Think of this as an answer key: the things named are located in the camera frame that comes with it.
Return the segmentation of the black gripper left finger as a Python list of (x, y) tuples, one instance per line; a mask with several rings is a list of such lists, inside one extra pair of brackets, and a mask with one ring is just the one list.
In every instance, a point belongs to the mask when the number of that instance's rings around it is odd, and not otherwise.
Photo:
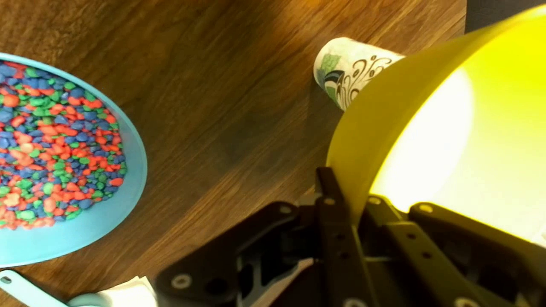
[(341, 188), (329, 166), (315, 170), (315, 221), (329, 307), (365, 307), (360, 262)]

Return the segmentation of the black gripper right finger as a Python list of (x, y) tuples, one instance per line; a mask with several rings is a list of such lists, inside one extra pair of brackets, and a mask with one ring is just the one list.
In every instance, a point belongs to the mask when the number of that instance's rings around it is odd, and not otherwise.
[(384, 303), (399, 298), (406, 307), (484, 307), (450, 258), (387, 199), (370, 195), (363, 209), (365, 246), (384, 257), (375, 287)]

